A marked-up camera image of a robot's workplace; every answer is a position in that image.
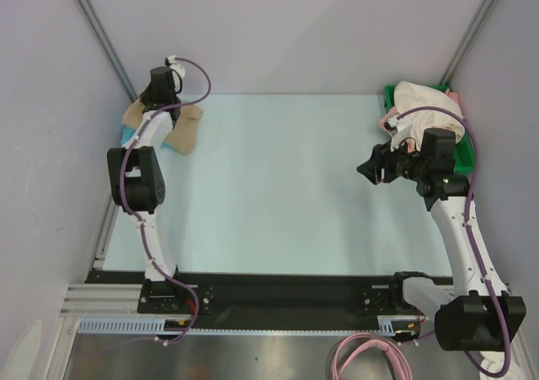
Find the tan t-shirt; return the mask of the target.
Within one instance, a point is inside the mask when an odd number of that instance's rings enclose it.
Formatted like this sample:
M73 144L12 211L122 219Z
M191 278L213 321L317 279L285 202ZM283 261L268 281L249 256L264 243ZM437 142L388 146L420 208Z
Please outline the tan t-shirt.
M121 123L125 127L125 131L131 128L131 133L127 134L128 139L131 138L133 131L141 124L144 108L144 104L137 99L122 115ZM202 114L203 109L196 104L183 106L180 109L180 116L175 127L166 136L163 145L171 147L177 153L183 155L191 154L195 148L197 128Z

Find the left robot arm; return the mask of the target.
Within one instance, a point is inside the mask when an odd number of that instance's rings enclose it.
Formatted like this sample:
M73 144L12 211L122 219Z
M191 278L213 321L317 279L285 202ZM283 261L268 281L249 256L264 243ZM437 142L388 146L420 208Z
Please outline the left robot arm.
M381 101L365 94L177 99L152 71L130 138L108 151L112 196L145 262L140 313L205 313L192 275L284 283L359 271L372 201L355 160Z

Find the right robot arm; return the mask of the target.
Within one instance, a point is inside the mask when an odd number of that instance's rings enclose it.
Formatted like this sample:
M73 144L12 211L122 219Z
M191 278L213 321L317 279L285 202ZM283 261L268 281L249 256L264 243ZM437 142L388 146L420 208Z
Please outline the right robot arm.
M507 351L526 316L526 305L509 294L488 256L470 183L454 171L455 146L453 132L430 128L419 151L378 144L371 160L358 169L374 184L397 178L415 182L450 261L452 292L440 289L424 273L400 272L394 276L397 283L388 302L397 313L417 308L432 319L445 351Z

